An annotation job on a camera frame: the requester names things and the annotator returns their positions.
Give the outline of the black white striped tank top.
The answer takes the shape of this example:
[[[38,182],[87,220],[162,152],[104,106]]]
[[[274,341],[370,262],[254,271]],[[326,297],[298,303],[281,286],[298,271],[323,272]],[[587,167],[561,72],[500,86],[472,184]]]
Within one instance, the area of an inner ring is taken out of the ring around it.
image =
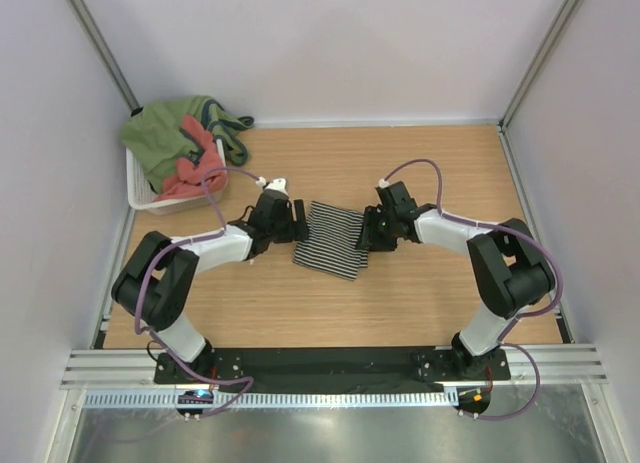
[[[296,244],[295,264],[350,281],[368,267],[368,252],[356,248],[362,212],[312,201],[307,222],[309,236]]]

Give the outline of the salmon red tank top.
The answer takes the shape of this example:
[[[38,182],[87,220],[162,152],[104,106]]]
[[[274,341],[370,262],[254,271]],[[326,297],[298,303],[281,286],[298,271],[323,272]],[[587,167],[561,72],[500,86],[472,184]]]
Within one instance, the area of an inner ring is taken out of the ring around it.
[[[227,171],[213,134],[192,115],[185,115],[180,136],[194,149],[184,149],[170,162],[169,175],[161,184],[156,201],[187,199],[223,190],[228,182]]]

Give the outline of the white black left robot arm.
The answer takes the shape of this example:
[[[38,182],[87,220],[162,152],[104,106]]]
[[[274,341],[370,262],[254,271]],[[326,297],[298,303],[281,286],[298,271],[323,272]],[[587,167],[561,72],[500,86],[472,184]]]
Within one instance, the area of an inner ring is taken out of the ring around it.
[[[266,189],[246,216],[219,230],[176,238],[147,233],[116,278],[111,297],[134,318],[137,333],[158,339],[177,357],[178,372],[199,383],[212,374],[214,350],[186,315],[196,275],[308,236],[304,202]]]

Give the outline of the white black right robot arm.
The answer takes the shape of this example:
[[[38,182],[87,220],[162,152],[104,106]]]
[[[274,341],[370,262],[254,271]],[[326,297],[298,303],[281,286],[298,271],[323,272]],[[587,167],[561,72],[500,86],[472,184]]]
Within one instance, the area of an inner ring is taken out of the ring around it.
[[[380,203],[365,208],[358,249],[392,252],[402,239],[469,257],[481,305],[452,338],[449,361],[459,377],[476,377],[524,310],[559,288],[548,255],[520,219],[473,221],[418,205],[401,181],[381,180],[376,192]]]

